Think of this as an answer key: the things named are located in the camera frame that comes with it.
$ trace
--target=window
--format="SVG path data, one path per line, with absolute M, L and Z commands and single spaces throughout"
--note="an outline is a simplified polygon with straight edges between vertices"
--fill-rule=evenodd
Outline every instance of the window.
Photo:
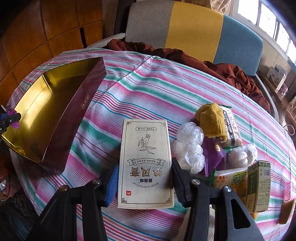
M 231 16 L 257 32 L 296 65 L 296 48 L 277 17 L 259 0 L 233 0 Z
M 258 0 L 240 0 L 238 14 L 250 20 L 253 24 L 257 22 Z
M 261 4 L 259 28 L 265 31 L 271 38 L 275 37 L 276 16 L 263 4 Z
M 279 46 L 285 52 L 287 52 L 287 48 L 288 48 L 288 45 L 289 45 L 289 40 L 290 40 L 290 37 L 289 37 L 287 31 L 284 29 L 284 27 L 280 23 L 279 24 L 279 34 L 278 34 L 276 42 L 279 44 Z
M 291 43 L 289 45 L 287 55 L 293 63 L 296 63 L 296 48 L 295 48 L 293 41 L 291 41 Z

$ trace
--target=yellow chair panel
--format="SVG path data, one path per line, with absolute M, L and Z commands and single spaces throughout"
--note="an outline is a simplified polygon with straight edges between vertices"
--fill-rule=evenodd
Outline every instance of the yellow chair panel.
M 202 6 L 175 2 L 166 48 L 177 48 L 200 60 L 213 62 L 223 25 L 223 14 Z

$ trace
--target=white box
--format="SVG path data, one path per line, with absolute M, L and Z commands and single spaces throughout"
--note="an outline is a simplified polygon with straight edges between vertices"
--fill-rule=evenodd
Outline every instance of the white box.
M 166 120 L 124 119 L 117 207 L 173 207 L 171 164 Z
M 270 77 L 271 77 L 274 85 L 276 86 L 276 89 L 280 90 L 281 86 L 283 85 L 283 83 L 286 80 L 285 70 L 281 66 L 276 64 Z
M 269 68 L 269 71 L 267 72 L 266 77 L 269 78 L 271 74 L 274 74 L 274 70 L 272 68 Z

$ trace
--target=chair backrest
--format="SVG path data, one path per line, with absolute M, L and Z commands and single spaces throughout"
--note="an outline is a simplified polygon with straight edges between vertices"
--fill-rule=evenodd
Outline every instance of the chair backrest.
M 236 64 L 247 75 L 256 74 L 262 39 L 247 26 L 209 8 L 177 1 L 132 4 L 126 41 L 154 48 L 178 48 L 214 64 Z

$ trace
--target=brown cloth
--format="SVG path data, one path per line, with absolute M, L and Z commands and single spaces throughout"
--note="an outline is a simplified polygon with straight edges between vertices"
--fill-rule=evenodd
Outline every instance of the brown cloth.
M 254 80 L 251 77 L 248 77 L 237 65 L 213 64 L 210 61 L 201 62 L 190 57 L 180 49 L 154 49 L 151 45 L 142 42 L 125 42 L 118 39 L 112 39 L 107 44 L 107 49 L 114 51 L 134 51 L 142 54 L 159 56 L 198 69 L 237 88 L 270 113 L 269 102 L 265 99 Z

